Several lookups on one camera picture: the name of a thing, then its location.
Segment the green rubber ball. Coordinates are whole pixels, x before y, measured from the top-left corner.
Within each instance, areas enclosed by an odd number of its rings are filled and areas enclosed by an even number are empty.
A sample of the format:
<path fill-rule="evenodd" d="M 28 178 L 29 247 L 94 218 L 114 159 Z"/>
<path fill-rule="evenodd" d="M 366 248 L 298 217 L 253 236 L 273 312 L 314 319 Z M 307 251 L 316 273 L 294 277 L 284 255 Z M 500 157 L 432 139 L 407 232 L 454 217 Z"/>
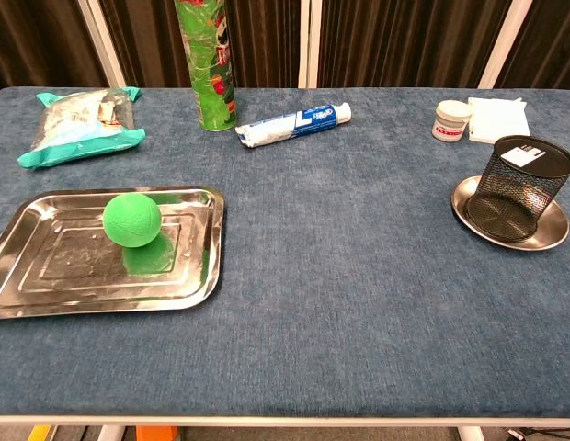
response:
<path fill-rule="evenodd" d="M 162 215 L 150 197 L 141 193 L 124 193 L 106 205 L 102 225 L 113 243 L 137 248 L 150 243 L 159 234 Z"/>

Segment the black mesh pen cup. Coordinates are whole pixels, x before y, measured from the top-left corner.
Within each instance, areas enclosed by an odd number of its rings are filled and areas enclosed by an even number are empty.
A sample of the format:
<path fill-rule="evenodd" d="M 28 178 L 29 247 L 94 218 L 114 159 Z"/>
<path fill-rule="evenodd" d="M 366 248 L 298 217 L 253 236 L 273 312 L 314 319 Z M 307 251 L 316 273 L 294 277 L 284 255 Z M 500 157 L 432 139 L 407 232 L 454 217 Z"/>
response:
<path fill-rule="evenodd" d="M 473 225 L 503 242 L 519 243 L 570 176 L 570 152 L 526 135 L 498 139 L 464 211 Z"/>

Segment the blue table mat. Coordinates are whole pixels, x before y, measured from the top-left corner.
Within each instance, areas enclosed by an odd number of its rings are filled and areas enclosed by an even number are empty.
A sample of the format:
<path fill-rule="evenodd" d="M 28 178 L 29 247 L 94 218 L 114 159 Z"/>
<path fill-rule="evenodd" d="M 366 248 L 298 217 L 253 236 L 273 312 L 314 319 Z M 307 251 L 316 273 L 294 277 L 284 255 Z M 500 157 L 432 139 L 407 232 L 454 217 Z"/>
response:
<path fill-rule="evenodd" d="M 570 234 L 524 253 L 452 213 L 491 149 L 433 138 L 464 89 L 241 89 L 243 123 L 346 102 L 336 129 L 249 150 L 187 89 L 146 89 L 145 141 L 46 170 L 17 164 L 34 88 L 0 91 L 0 233 L 39 193 L 210 186 L 222 278 L 187 311 L 0 321 L 0 414 L 570 418 Z M 557 195 L 570 220 L 570 177 Z"/>

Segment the blue white toothpaste tube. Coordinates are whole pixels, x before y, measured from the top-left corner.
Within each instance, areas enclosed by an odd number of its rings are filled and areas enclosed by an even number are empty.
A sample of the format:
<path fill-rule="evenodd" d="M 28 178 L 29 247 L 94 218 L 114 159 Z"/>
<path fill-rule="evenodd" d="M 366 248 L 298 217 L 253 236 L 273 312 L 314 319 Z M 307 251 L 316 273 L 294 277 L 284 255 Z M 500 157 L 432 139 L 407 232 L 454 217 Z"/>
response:
<path fill-rule="evenodd" d="M 349 122 L 351 116 L 348 103 L 339 106 L 325 105 L 239 126 L 235 128 L 235 132 L 245 147 L 253 149 L 331 130 Z"/>

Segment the green chips can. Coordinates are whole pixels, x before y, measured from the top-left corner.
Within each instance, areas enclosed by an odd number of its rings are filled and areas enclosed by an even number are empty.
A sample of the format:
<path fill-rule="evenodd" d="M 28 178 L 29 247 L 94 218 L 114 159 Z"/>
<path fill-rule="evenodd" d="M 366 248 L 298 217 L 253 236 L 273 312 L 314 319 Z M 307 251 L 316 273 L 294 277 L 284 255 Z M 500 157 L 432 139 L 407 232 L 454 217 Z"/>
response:
<path fill-rule="evenodd" d="M 200 126 L 235 126 L 233 69 L 224 0 L 174 0 Z"/>

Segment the dark brown curtain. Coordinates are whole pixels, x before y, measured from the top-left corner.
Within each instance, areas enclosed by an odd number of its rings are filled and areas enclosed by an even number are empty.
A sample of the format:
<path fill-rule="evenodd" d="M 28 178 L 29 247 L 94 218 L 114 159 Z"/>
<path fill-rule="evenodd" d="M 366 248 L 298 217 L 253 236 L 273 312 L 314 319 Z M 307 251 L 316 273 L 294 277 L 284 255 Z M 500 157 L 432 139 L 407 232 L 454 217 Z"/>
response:
<path fill-rule="evenodd" d="M 478 86 L 512 0 L 323 0 L 320 87 Z"/>
<path fill-rule="evenodd" d="M 533 0 L 496 88 L 570 90 L 570 0 Z"/>
<path fill-rule="evenodd" d="M 107 84 L 77 0 L 0 0 L 0 90 Z"/>
<path fill-rule="evenodd" d="M 189 87 L 174 0 L 99 0 L 127 85 Z M 296 87 L 301 0 L 225 0 L 234 85 Z"/>

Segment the white jar red label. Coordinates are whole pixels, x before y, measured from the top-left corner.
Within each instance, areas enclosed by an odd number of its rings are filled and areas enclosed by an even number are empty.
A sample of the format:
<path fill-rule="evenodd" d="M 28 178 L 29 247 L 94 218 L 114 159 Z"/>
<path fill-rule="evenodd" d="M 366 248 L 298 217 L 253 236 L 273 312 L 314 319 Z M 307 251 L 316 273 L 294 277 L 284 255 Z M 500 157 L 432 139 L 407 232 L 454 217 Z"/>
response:
<path fill-rule="evenodd" d="M 467 103 L 457 100 L 440 101 L 436 107 L 432 135 L 444 142 L 459 141 L 472 113 L 472 107 Z"/>

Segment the rectangular steel tray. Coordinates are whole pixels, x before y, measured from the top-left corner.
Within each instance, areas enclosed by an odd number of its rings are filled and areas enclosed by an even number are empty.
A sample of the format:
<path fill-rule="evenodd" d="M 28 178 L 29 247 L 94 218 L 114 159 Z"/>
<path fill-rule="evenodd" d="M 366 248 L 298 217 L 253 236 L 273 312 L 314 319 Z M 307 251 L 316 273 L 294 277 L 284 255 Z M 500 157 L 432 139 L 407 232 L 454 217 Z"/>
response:
<path fill-rule="evenodd" d="M 123 248 L 102 213 L 123 188 L 43 193 L 0 235 L 0 320 L 184 310 L 220 277 L 224 197 L 211 187 L 140 187 L 162 214 L 152 243 Z"/>

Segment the teal snack bag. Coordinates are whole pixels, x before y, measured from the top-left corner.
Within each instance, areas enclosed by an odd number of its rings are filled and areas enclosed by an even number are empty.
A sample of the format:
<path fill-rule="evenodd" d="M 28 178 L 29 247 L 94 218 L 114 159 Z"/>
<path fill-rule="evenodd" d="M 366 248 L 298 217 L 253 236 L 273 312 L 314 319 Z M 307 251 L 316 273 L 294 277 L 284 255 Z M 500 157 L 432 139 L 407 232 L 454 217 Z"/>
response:
<path fill-rule="evenodd" d="M 37 94 L 44 106 L 39 128 L 18 164 L 52 167 L 137 146 L 145 139 L 145 130 L 135 127 L 133 118 L 133 104 L 141 95 L 142 89 L 134 86 L 67 96 Z"/>

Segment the white flat box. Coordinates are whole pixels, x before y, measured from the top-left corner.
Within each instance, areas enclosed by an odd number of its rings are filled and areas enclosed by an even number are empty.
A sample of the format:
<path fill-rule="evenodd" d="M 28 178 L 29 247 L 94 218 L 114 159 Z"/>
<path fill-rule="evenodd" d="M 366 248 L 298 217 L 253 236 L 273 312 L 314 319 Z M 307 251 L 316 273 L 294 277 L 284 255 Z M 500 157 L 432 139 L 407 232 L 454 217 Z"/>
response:
<path fill-rule="evenodd" d="M 494 144 L 505 136 L 530 135 L 525 114 L 527 103 L 521 98 L 469 97 L 468 105 L 472 110 L 468 123 L 470 141 Z"/>

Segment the orange object under table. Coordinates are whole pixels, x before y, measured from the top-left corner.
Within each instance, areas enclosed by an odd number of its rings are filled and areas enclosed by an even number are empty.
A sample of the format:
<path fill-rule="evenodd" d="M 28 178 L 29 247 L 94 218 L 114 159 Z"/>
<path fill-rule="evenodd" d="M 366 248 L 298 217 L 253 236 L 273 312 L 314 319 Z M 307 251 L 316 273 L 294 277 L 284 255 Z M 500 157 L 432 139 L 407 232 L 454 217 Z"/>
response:
<path fill-rule="evenodd" d="M 177 441 L 179 439 L 176 426 L 137 426 L 136 441 Z"/>

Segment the round steel plate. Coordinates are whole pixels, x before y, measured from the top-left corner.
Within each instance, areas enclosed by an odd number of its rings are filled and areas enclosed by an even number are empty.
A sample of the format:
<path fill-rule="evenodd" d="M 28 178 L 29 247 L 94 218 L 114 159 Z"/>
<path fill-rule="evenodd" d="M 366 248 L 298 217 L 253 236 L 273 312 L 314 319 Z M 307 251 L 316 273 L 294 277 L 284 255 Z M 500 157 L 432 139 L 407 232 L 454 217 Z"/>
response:
<path fill-rule="evenodd" d="M 539 252 L 552 249 L 563 243 L 569 232 L 570 223 L 562 207 L 554 200 L 539 218 L 537 229 L 529 238 L 518 242 L 505 242 L 496 239 L 478 229 L 466 216 L 465 204 L 475 193 L 481 177 L 479 175 L 462 180 L 453 190 L 451 195 L 452 210 L 458 219 L 472 232 L 486 239 L 490 243 L 497 244 L 513 250 L 523 252 Z"/>

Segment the white partition post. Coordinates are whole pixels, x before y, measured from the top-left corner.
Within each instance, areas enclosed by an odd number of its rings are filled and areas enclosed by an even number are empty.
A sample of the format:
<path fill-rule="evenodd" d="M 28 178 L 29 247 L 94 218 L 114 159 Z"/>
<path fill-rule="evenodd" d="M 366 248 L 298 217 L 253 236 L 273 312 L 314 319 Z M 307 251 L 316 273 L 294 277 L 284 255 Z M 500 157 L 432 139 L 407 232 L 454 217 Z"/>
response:
<path fill-rule="evenodd" d="M 76 0 L 80 7 L 97 57 L 110 87 L 123 87 L 126 81 L 120 66 L 104 12 L 98 0 Z"/>
<path fill-rule="evenodd" d="M 301 0 L 298 87 L 317 87 L 323 0 Z"/>
<path fill-rule="evenodd" d="M 478 89 L 492 89 L 530 11 L 533 0 L 511 0 L 496 42 L 485 65 Z"/>

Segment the white table frame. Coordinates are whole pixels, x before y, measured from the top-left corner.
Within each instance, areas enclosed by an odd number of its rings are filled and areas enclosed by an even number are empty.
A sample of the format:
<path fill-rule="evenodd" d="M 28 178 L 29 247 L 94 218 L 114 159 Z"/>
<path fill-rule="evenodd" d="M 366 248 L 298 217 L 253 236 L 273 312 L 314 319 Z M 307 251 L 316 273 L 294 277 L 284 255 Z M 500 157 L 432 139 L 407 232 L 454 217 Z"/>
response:
<path fill-rule="evenodd" d="M 457 427 L 467 441 L 481 440 L 474 427 L 570 427 L 570 418 L 517 417 L 266 417 L 0 415 L 0 425 L 174 425 L 226 427 Z"/>

